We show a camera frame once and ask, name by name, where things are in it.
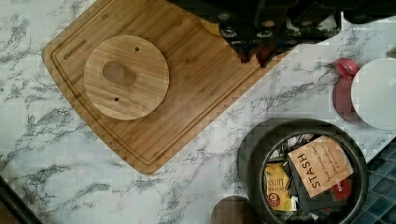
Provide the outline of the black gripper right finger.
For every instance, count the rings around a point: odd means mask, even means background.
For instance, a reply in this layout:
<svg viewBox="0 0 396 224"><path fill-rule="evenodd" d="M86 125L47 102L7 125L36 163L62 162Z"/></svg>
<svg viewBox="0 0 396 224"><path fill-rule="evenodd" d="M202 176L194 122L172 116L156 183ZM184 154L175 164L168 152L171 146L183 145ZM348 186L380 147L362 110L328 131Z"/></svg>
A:
<svg viewBox="0 0 396 224"><path fill-rule="evenodd" d="M341 14L326 15L320 23L303 21L293 23L290 18L277 31L262 31L257 34L262 42L255 52L261 67L265 67L276 55L300 44L317 44L341 32Z"/></svg>

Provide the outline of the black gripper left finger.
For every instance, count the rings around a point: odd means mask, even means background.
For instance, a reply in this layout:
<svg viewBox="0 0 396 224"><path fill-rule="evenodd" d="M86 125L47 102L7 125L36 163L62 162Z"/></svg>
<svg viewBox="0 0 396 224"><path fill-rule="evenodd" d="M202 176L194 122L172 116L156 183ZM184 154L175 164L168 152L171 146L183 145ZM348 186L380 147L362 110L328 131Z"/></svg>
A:
<svg viewBox="0 0 396 224"><path fill-rule="evenodd" d="M236 52L241 63L248 63L261 40L257 37L260 29L255 23L252 11L231 12L222 10L218 13L219 33Z"/></svg>

